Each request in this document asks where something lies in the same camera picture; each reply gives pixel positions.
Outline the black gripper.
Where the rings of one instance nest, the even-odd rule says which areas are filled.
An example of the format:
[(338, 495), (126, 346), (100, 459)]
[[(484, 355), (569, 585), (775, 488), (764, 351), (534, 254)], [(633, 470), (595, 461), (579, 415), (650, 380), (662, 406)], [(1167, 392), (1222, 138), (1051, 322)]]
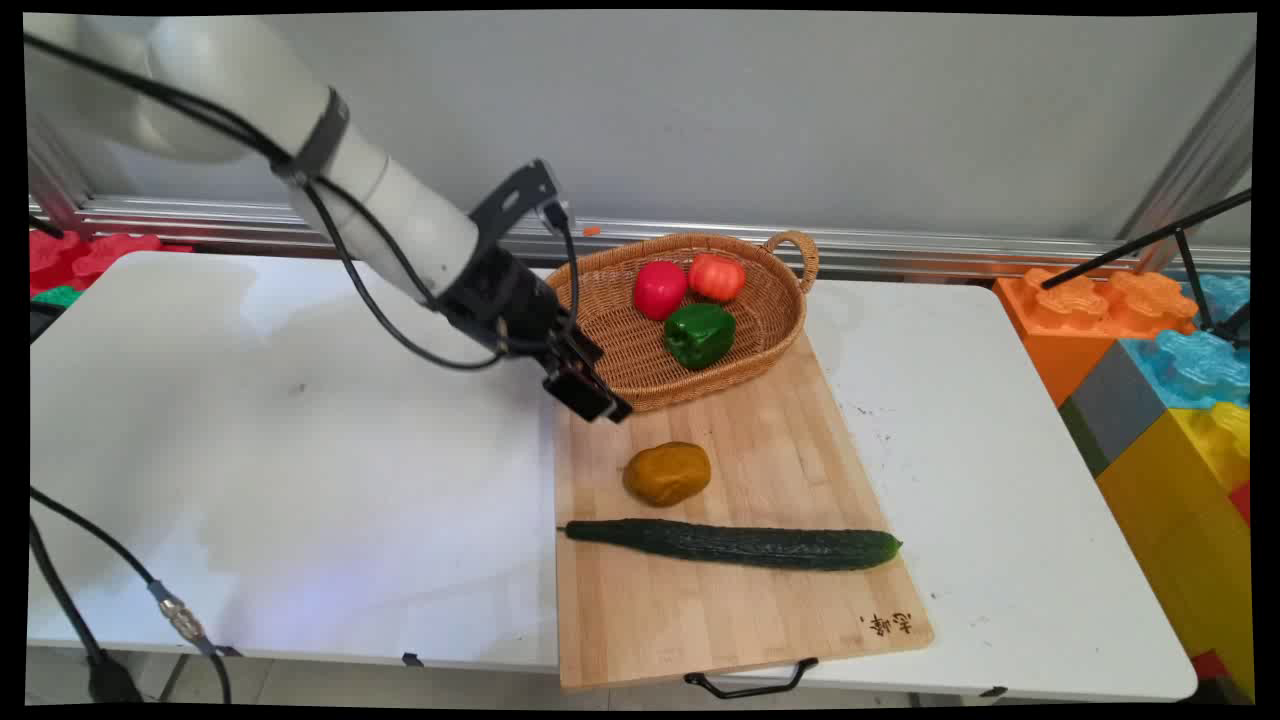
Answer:
[(449, 323), (498, 354), (543, 365), (577, 363), (543, 380), (548, 395), (585, 421), (623, 423), (634, 411), (596, 369), (604, 351), (577, 322), (580, 284), (570, 264), (570, 304), (499, 245), (479, 249), (462, 274), (436, 299)]

